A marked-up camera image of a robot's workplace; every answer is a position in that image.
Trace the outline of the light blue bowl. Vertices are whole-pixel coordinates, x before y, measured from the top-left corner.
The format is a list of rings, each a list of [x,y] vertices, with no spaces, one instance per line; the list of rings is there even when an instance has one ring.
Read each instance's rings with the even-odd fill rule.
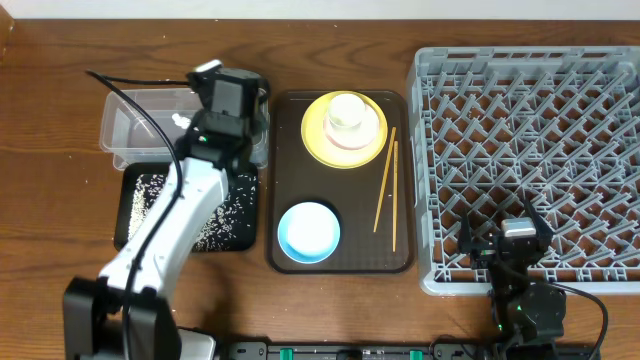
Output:
[[[341,227],[335,212],[319,202],[301,202],[280,218],[277,241],[284,254],[300,264],[316,264],[337,249]]]

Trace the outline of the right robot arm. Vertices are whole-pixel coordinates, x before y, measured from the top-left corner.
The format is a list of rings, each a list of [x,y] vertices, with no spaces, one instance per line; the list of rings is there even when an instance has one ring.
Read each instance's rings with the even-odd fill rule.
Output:
[[[553,231],[524,202],[525,215],[502,221],[488,240],[472,235],[469,217],[461,216],[458,250],[474,269],[489,272],[494,321],[501,335],[477,354],[478,359],[558,359],[556,339],[564,335],[566,293],[528,275],[542,259]]]

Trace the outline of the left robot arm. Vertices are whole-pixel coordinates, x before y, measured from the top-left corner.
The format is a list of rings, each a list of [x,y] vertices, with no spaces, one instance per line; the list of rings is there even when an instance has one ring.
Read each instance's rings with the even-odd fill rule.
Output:
[[[134,236],[94,279],[75,277],[63,295],[68,359],[212,359],[213,336],[179,327],[170,302],[204,225],[229,186],[254,166],[253,139],[267,125],[270,85],[218,60],[187,84],[202,104],[185,133],[165,142],[166,182]]]

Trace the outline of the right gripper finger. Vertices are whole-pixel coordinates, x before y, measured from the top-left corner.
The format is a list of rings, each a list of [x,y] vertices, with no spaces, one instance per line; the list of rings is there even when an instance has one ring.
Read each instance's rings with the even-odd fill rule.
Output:
[[[535,210],[534,206],[528,199],[523,200],[526,214],[531,218],[533,226],[536,230],[536,237],[539,240],[551,240],[553,231],[545,222],[544,218]]]
[[[464,210],[460,219],[459,252],[469,253],[472,251],[473,237],[467,210]]]

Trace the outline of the white tissue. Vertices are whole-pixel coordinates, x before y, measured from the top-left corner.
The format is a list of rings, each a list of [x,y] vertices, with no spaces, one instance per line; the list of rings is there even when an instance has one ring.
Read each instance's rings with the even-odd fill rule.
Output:
[[[178,114],[178,113],[174,113],[174,114],[171,116],[171,118],[172,118],[172,120],[173,120],[174,124],[175,124],[177,127],[181,128],[181,129],[186,130],[186,129],[188,129],[188,128],[189,128],[189,126],[191,125],[191,119],[190,119],[190,118],[188,118],[188,117],[186,117],[186,116],[182,116],[182,115],[180,115],[180,114]]]

